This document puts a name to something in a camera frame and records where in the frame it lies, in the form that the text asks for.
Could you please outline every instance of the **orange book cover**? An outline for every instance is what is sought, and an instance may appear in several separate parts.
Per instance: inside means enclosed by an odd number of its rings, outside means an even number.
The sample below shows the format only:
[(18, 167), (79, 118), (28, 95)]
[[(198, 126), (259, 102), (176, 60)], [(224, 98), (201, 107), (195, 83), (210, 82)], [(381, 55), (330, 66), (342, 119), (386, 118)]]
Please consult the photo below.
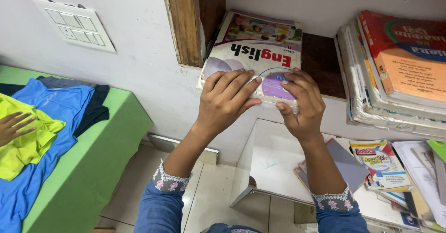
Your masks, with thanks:
[(360, 13), (387, 95), (395, 91), (446, 102), (446, 22)]

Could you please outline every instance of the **hand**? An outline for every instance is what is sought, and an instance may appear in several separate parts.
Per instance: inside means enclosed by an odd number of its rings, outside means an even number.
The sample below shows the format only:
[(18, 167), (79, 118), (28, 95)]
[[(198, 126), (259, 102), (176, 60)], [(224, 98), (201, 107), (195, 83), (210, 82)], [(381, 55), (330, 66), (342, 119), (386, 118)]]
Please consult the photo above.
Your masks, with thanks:
[(26, 125), (30, 124), (32, 121), (36, 120), (35, 117), (32, 117), (31, 119), (28, 119), (24, 122), (25, 118), (31, 115), (31, 113), (26, 113), (24, 115), (18, 116), (22, 114), (22, 112), (17, 112), (14, 114), (7, 115), (0, 119), (0, 147), (5, 146), (13, 139), (30, 133), (31, 131), (35, 130), (36, 128), (30, 128), (21, 132), (17, 132), (17, 130), (25, 127)]
[(285, 78), (290, 82), (282, 81), (282, 87), (296, 97), (299, 105), (299, 113), (293, 114), (288, 104), (283, 102), (276, 104), (285, 126), (301, 144), (320, 139), (325, 103), (318, 85), (311, 76), (298, 68), (294, 68), (293, 73), (285, 73)]
[(257, 77), (244, 86), (253, 75), (253, 70), (246, 72), (240, 69), (229, 73), (218, 71), (209, 76), (203, 86), (198, 118), (192, 130), (198, 130), (199, 134), (213, 139), (247, 109), (261, 104), (260, 99), (249, 96), (262, 79)]

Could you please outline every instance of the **dark brown shelf board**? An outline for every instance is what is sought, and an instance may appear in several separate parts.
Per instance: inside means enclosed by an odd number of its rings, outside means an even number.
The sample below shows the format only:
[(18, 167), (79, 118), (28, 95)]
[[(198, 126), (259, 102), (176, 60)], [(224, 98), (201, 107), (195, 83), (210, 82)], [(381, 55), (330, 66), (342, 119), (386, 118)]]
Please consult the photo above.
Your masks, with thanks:
[(346, 99), (334, 39), (303, 33), (301, 69), (318, 84), (321, 94)]

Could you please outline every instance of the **electrical socket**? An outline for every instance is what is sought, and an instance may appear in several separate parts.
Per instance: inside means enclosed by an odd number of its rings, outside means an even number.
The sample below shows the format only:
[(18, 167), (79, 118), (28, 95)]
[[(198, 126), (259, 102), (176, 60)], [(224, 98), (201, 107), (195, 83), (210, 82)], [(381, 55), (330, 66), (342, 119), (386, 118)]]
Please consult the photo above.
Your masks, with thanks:
[(64, 26), (58, 26), (60, 31), (62, 31), (62, 33), (65, 35), (65, 37), (69, 38), (69, 39), (73, 39), (73, 40), (77, 40), (75, 37), (75, 34), (73, 34), (73, 32), (71, 31), (71, 29), (69, 27), (64, 27)]

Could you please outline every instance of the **handwriting on surface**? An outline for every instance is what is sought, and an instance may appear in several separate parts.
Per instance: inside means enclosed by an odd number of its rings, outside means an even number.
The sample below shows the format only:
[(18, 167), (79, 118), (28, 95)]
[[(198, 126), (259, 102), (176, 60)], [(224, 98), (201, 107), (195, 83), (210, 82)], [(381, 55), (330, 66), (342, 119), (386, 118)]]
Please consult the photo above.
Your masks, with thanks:
[(271, 168), (271, 167), (274, 167), (274, 166), (276, 166), (277, 164), (279, 164), (279, 163), (282, 163), (282, 162), (273, 162), (273, 163), (269, 163), (268, 161), (266, 161), (266, 162), (264, 162), (264, 163), (262, 163), (262, 167), (264, 167), (265, 169), (267, 169), (267, 168)]

